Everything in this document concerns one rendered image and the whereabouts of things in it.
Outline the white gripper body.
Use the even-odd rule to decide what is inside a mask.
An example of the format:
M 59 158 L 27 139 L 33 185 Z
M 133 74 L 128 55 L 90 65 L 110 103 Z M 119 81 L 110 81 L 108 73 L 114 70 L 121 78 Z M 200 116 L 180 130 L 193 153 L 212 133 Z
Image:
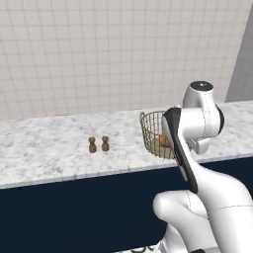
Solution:
M 211 144 L 209 138 L 195 139 L 192 138 L 189 140 L 190 146 L 195 150 L 197 154 L 204 154 L 208 151 Z

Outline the brown bread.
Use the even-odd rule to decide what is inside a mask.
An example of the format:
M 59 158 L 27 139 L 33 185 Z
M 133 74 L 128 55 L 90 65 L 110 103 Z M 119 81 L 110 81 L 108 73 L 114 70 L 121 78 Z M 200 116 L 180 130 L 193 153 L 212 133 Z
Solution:
M 166 137 L 164 131 L 161 131 L 161 133 L 159 135 L 159 139 L 160 139 L 160 145 L 162 147 L 169 147 L 170 146 L 169 140 Z

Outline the dark blue counter front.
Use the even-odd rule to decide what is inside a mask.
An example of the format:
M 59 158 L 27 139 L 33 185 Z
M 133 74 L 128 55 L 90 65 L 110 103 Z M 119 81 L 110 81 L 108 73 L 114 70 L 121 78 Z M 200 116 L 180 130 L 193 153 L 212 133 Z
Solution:
M 0 189 L 0 253 L 113 253 L 149 246 L 166 223 L 156 194 L 186 190 L 178 167 Z

